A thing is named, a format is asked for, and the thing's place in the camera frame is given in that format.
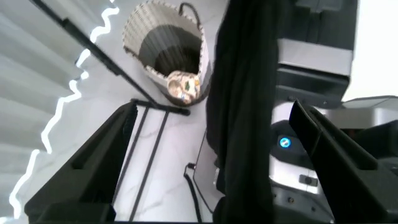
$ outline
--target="white wavy trim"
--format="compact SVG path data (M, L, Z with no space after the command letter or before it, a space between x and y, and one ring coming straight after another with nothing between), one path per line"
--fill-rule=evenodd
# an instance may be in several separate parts
M90 40L95 43L97 38L100 35L103 34L108 34L109 32L111 32L111 21L109 20L109 16L112 15L116 15L119 13L119 8L115 7L115 8L107 8L105 9L102 13L101 13L101 17L104 20L105 26L104 27L95 27L93 29L93 31L91 31L90 34ZM90 51L88 49L85 49L84 51L82 51L82 53L80 54L78 60L76 61L76 66L77 67L81 67L81 65L83 64L83 62L91 55ZM80 79L79 80L84 80L87 79L89 77L89 74L87 71L84 71L81 75L80 75ZM67 97L61 97L58 100L57 103L57 107L55 109L55 115L50 119L50 121L47 123L47 125L45 126L44 130L41 133L41 138L42 138L42 142L44 144L44 147L47 151L47 154L51 154L52 153L52 147L50 144L50 140L49 140L49 133L51 132L52 128L60 121L60 119L62 118L62 111L63 111L63 106L65 103L70 103L72 101L75 101L79 98L81 98L81 93L79 92L78 88L77 88L77 80L71 80L69 82L69 88L71 89L71 91L73 92L72 95L67 96ZM21 189L21 187L24 185L24 183L31 177L32 175L32 171L33 168L35 166L35 161L37 158L37 155L39 155L40 150L39 149L34 149L30 155L30 159L29 159L29 163L28 166L26 168L26 173L18 180L17 184L15 185L14 189L12 190L10 196L9 196L9 203L11 204L11 206L14 208L14 217L0 217L0 224L6 223L8 221L12 221L15 219L18 219L21 216L21 211L22 211L22 207L21 207L21 203L20 201L17 199L17 193L18 191Z

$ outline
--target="wire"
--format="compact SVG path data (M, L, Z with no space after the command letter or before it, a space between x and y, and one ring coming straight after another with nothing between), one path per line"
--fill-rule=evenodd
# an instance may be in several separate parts
M195 192L195 188L193 188L192 180L189 177L189 175L187 174L187 169L195 170L195 167L196 167L196 164L193 164L191 162L188 163L185 166L184 177L185 177L185 180L187 180L187 182L188 182L189 189L191 190L191 194L192 194L192 198L193 198L193 204L195 205L195 212L197 213L198 223L202 223L201 216L200 216L198 197L197 197L197 194Z

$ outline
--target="blue circular logo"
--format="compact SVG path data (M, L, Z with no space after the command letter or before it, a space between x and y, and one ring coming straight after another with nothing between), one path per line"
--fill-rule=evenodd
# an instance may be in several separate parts
M287 148L292 144L292 141L288 138L282 138L279 141L279 145L283 148Z

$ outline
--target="black cloth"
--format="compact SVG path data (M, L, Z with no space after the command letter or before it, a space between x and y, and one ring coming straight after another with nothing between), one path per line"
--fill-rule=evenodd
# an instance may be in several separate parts
M225 172L214 223L272 222L270 125L279 0L230 0L218 31L206 104L209 145Z

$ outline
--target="woven laundry basket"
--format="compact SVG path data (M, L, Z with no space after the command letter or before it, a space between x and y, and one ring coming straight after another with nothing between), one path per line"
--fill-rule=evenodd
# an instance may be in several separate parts
M193 11L196 20L184 13L185 7ZM191 106L207 97L212 74L208 47L198 13L191 4L184 2L179 8L155 1L140 4L124 27L123 47L140 61L146 75L173 104ZM174 71L197 75L200 92L191 102L169 93L167 77Z

